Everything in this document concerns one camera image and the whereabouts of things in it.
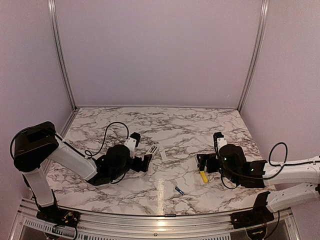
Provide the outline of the white remote control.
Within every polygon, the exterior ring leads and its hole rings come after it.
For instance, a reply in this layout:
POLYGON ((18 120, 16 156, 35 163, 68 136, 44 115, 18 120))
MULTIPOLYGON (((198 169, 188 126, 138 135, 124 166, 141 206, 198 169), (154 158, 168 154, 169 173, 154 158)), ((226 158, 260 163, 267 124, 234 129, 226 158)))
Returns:
POLYGON ((159 150, 159 144, 153 144, 150 148, 149 148, 149 150, 147 151, 147 155, 155 155, 157 152, 158 152, 158 150, 159 150))

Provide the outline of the yellow handled screwdriver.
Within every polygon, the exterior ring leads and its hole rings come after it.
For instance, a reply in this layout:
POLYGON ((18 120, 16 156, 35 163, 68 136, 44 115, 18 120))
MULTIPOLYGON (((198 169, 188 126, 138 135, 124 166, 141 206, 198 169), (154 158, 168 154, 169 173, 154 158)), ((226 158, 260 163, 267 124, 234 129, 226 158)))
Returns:
POLYGON ((205 170, 198 168, 198 171, 199 171, 199 174, 201 176, 201 179, 202 179, 203 183, 207 184, 209 182, 209 180, 208 180, 208 178, 206 176, 205 170))

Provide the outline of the white battery cover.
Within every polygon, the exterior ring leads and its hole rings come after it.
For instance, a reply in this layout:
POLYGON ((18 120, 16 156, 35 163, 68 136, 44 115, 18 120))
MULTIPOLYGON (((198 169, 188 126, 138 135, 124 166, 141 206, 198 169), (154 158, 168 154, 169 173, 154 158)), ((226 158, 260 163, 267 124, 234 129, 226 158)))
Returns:
POLYGON ((160 151, 160 156, 161 156, 162 161, 166 162, 168 160, 166 152, 164 150, 160 151))

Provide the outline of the blue battery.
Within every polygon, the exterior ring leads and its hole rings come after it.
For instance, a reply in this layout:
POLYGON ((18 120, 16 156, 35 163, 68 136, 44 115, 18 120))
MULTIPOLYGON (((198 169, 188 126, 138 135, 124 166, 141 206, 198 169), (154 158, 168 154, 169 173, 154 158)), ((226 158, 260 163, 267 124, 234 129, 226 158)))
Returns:
POLYGON ((177 192, 179 192, 181 195, 184 195, 185 193, 179 189, 177 186, 174 188, 177 192))

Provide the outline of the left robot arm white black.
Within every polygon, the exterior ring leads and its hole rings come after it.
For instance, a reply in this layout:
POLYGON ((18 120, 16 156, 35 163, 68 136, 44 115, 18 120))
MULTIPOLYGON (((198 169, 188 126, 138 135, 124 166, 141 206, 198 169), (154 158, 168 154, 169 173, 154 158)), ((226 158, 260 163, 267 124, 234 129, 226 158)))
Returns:
POLYGON ((33 194, 38 208, 36 217, 57 225, 74 225, 79 219, 79 212, 58 206, 42 170, 43 162, 51 160, 58 163, 92 186, 117 184, 130 170, 147 172, 157 153, 159 147, 153 144, 143 157, 137 156, 140 139, 139 133, 127 132, 123 144, 110 147, 103 155, 89 150, 81 153, 56 132, 52 122, 46 121, 16 133, 9 151, 15 168, 33 194))

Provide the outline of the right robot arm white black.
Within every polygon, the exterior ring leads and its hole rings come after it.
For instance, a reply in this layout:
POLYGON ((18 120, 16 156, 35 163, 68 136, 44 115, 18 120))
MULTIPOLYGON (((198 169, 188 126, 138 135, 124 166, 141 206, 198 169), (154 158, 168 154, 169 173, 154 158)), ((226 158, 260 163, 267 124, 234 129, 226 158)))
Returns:
POLYGON ((240 146, 226 144, 216 147, 216 153, 196 155, 200 172, 219 173, 221 179, 228 179, 236 187, 264 189, 280 184, 292 187, 260 193, 247 219, 258 224, 267 216, 267 210, 275 213, 282 209, 315 202, 320 199, 320 157, 318 155, 287 162, 267 160, 247 161, 240 146))

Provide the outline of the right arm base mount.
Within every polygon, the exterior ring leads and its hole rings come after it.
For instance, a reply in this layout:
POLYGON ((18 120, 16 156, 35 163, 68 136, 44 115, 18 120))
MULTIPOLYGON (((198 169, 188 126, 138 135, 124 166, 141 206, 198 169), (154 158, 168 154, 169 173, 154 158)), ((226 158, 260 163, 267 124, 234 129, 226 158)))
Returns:
POLYGON ((270 191, 265 191, 258 194, 251 210, 232 213, 230 219, 233 228, 246 228, 273 221, 274 214, 267 208, 267 198, 270 193, 270 191))

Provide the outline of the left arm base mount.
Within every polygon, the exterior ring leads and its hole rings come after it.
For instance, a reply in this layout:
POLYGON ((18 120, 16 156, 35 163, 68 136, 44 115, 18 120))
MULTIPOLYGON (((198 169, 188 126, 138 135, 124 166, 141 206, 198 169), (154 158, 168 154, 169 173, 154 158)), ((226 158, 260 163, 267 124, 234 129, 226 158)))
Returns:
POLYGON ((38 207, 36 217, 40 220, 53 223, 55 227, 67 226, 75 228, 78 225, 80 218, 78 211, 60 208, 56 202, 47 207, 42 207, 38 203, 36 203, 36 206, 38 207))

